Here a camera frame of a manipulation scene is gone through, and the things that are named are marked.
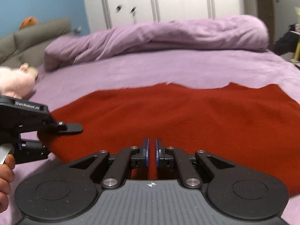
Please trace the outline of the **person's left hand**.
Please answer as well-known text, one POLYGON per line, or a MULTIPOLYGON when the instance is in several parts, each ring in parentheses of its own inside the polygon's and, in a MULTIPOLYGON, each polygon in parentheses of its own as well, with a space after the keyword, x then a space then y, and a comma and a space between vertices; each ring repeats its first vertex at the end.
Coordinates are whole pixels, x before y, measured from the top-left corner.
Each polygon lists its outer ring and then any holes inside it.
POLYGON ((15 158, 13 155, 7 155, 4 164, 0 166, 0 212, 7 210, 9 205, 8 195, 11 192, 10 184, 15 179, 15 174, 13 172, 15 168, 15 158))

